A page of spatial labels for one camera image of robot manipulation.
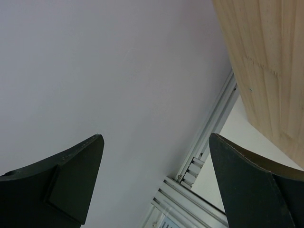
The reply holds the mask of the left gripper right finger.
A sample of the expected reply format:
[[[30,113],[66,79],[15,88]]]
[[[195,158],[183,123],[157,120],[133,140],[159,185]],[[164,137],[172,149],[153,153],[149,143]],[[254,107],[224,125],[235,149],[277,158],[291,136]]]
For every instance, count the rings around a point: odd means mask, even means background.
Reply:
[[[231,228],[302,228],[304,172],[209,137],[210,155]]]

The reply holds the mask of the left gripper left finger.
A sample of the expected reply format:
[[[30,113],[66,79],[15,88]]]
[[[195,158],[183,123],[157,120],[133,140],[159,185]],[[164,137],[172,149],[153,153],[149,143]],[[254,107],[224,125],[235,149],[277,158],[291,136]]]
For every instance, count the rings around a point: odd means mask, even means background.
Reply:
[[[79,228],[85,224],[104,139],[77,145],[0,177],[2,228]]]

